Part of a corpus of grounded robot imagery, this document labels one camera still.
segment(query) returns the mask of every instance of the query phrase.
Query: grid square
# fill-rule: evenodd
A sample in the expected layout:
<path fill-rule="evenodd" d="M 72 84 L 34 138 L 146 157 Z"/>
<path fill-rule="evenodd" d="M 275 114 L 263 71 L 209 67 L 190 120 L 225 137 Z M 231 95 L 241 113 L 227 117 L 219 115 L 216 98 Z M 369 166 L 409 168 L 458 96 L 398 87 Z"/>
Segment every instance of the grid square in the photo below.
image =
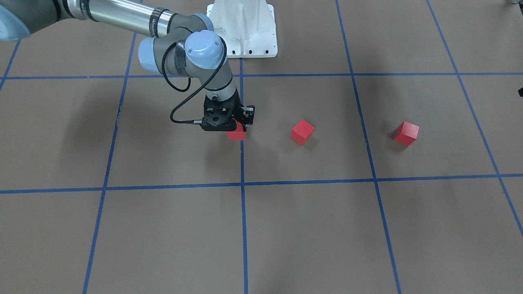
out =
<path fill-rule="evenodd" d="M 186 78 L 173 78 L 182 86 Z M 171 110 L 193 83 L 179 93 L 161 78 L 131 78 L 118 122 L 118 137 L 109 185 L 171 185 L 240 181 L 240 143 L 225 132 L 205 132 L 199 126 L 179 125 L 169 119 Z M 204 93 L 179 111 L 179 120 L 201 119 Z"/>
<path fill-rule="evenodd" d="M 15 46 L 16 43 L 0 42 L 0 77 L 4 76 Z"/>
<path fill-rule="evenodd" d="M 123 79 L 7 80 L 0 189 L 101 187 Z"/>
<path fill-rule="evenodd" d="M 155 0 L 154 6 L 163 7 L 169 9 L 172 13 L 179 13 L 185 16 L 192 15 L 194 13 L 207 13 L 207 5 L 213 3 L 210 0 L 191 0 L 191 1 L 173 1 L 173 0 Z M 134 58 L 131 62 L 131 75 L 155 75 L 155 73 L 146 71 L 141 65 L 138 59 L 138 46 L 140 42 L 145 39 L 146 36 L 138 35 L 136 43 L 134 44 Z M 240 74 L 240 60 L 236 58 L 228 58 L 227 61 L 231 66 L 233 74 Z"/>
<path fill-rule="evenodd" d="M 100 192 L 0 195 L 2 293 L 81 293 Z"/>
<path fill-rule="evenodd" d="M 523 239 L 498 179 L 380 190 L 404 293 L 521 293 Z"/>
<path fill-rule="evenodd" d="M 62 20 L 20 43 L 9 76 L 125 75 L 132 36 L 90 20 Z"/>
<path fill-rule="evenodd" d="M 368 76 L 356 81 L 378 177 L 495 173 L 455 76 Z M 419 126 L 409 147 L 393 140 L 403 121 Z"/>
<path fill-rule="evenodd" d="M 520 76 L 462 76 L 500 173 L 523 173 Z"/>
<path fill-rule="evenodd" d="M 504 178 L 503 183 L 505 183 L 505 188 L 521 222 L 523 219 L 523 177 Z"/>
<path fill-rule="evenodd" d="M 349 66 L 331 0 L 272 0 L 278 56 L 244 60 L 246 74 L 348 73 Z"/>
<path fill-rule="evenodd" d="M 372 177 L 349 77 L 249 77 L 244 87 L 256 105 L 246 181 Z M 290 137 L 301 119 L 315 127 L 304 146 Z"/>
<path fill-rule="evenodd" d="M 89 293 L 243 292 L 240 195 L 239 187 L 107 192 Z"/>
<path fill-rule="evenodd" d="M 392 293 L 373 183 L 245 188 L 249 293 Z"/>
<path fill-rule="evenodd" d="M 339 6 L 355 73 L 454 72 L 425 1 Z"/>
<path fill-rule="evenodd" d="M 430 1 L 460 72 L 521 72 L 523 22 L 512 1 Z"/>

